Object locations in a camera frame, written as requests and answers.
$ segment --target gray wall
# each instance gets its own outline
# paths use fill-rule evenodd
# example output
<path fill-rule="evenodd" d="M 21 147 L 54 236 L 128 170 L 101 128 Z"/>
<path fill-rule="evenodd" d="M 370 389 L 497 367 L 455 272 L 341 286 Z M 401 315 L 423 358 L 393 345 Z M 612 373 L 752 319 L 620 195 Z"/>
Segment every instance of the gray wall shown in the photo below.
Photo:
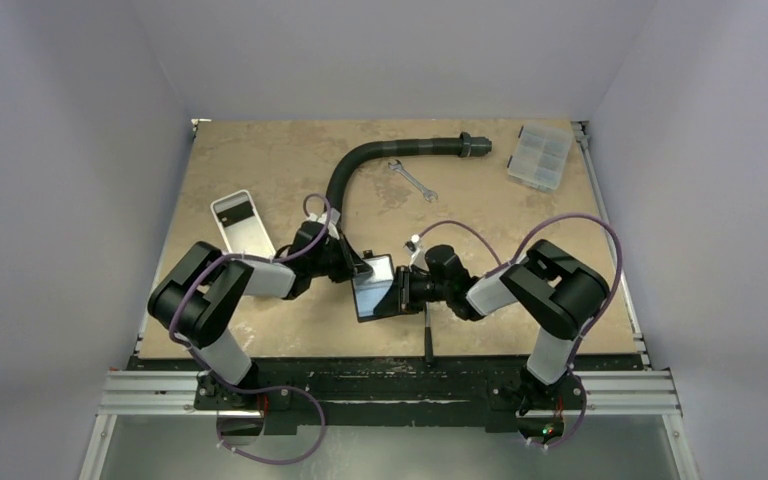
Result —
<path fill-rule="evenodd" d="M 703 477 L 768 478 L 768 2 L 658 2 L 592 133 Z"/>
<path fill-rule="evenodd" d="M 589 118 L 655 0 L 134 0 L 196 117 Z"/>
<path fill-rule="evenodd" d="M 0 1 L 0 479 L 76 477 L 187 119 L 127 0 Z"/>

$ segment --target tabletop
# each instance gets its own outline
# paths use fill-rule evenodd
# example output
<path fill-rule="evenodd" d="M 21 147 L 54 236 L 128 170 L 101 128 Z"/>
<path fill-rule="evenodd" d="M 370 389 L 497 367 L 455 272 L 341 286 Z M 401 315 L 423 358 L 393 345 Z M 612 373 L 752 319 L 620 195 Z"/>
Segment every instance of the tabletop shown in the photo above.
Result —
<path fill-rule="evenodd" d="M 581 150 L 574 143 L 558 189 L 544 193 L 515 183 L 505 169 L 520 127 L 526 123 L 571 130 L 568 120 L 299 120 L 202 122 L 193 145 L 158 271 L 162 279 L 193 243 L 224 249 L 210 210 L 214 200 L 241 189 L 251 192 L 276 248 L 290 243 L 304 220 L 302 200 L 325 193 L 337 162 L 371 141 L 457 137 L 461 131 L 486 136 L 493 151 L 481 158 L 402 158 L 406 170 L 439 198 L 434 203 L 397 172 L 387 159 L 361 166 L 352 177 L 342 226 L 356 251 L 390 253 L 406 265 L 403 245 L 412 234 L 443 219 L 464 222 L 503 260 L 540 221 L 566 212 L 598 215 Z M 610 283 L 614 265 L 601 227 L 571 219 L 549 226 L 546 238 L 594 268 Z M 423 240 L 426 247 L 452 245 L 472 275 L 495 266 L 485 247 L 464 230 L 442 226 Z M 635 346 L 624 297 L 618 294 L 582 343 L 581 353 L 632 353 Z M 520 305 L 510 305 L 478 322 L 458 319 L 444 304 L 431 306 L 436 355 L 530 353 L 539 326 Z M 350 282 L 317 278 L 293 301 L 244 297 L 229 325 L 253 357 L 408 356 L 423 354 L 424 318 L 410 315 L 358 323 Z M 139 356 L 183 358 L 185 350 L 148 319 Z"/>

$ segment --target open-end wrench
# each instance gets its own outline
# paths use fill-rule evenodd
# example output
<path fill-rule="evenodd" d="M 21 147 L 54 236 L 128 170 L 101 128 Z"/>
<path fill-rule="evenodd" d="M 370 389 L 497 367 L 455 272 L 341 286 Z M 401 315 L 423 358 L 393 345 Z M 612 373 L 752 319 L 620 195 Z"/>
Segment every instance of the open-end wrench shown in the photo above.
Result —
<path fill-rule="evenodd" d="M 402 174 L 403 177 L 407 178 L 409 182 L 413 184 L 414 187 L 418 188 L 420 192 L 422 192 L 423 198 L 425 198 L 426 201 L 433 202 L 434 200 L 437 200 L 437 192 L 434 190 L 430 190 L 425 188 L 425 185 L 419 183 L 419 180 L 413 177 L 410 173 L 408 173 L 407 170 L 405 170 L 405 167 L 402 166 L 402 162 L 400 162 L 398 159 L 394 158 L 390 162 L 390 170 L 395 170 Z"/>

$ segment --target metal frame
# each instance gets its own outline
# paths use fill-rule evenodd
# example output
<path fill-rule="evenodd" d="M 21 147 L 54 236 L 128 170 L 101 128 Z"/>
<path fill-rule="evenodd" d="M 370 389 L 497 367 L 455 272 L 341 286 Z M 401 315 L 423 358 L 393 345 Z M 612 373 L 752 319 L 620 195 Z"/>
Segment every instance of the metal frame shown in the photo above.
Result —
<path fill-rule="evenodd" d="M 589 136 L 581 122 L 572 122 L 573 132 L 581 148 L 596 204 L 603 219 L 608 220 L 589 151 Z M 616 251 L 608 239 L 611 255 Z M 634 342 L 646 371 L 582 371 L 578 372 L 588 391 L 588 415 L 660 415 L 668 432 L 669 448 L 679 478 L 698 480 L 699 473 L 684 434 L 681 407 L 672 375 L 668 371 L 653 371 L 637 314 L 631 301 L 628 282 L 623 274 L 621 287 L 633 332 Z M 140 328 L 135 353 L 139 352 L 145 321 Z M 119 415 L 200 415 L 257 417 L 253 410 L 207 411 L 193 408 L 197 390 L 197 373 L 184 371 L 118 371 L 109 372 L 98 415 L 84 458 L 80 480 L 101 477 L 110 439 Z M 534 411 L 529 416 L 551 412 Z"/>

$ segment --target clear plastic container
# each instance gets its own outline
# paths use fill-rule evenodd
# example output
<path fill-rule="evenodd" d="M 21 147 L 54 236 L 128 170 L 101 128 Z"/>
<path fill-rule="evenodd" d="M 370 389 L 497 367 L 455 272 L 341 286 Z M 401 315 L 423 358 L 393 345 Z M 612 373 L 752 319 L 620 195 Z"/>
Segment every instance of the clear plastic container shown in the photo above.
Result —
<path fill-rule="evenodd" d="M 516 151 L 508 159 L 508 176 L 543 192 L 555 191 L 561 184 L 572 141 L 572 132 L 536 123 L 524 125 Z"/>

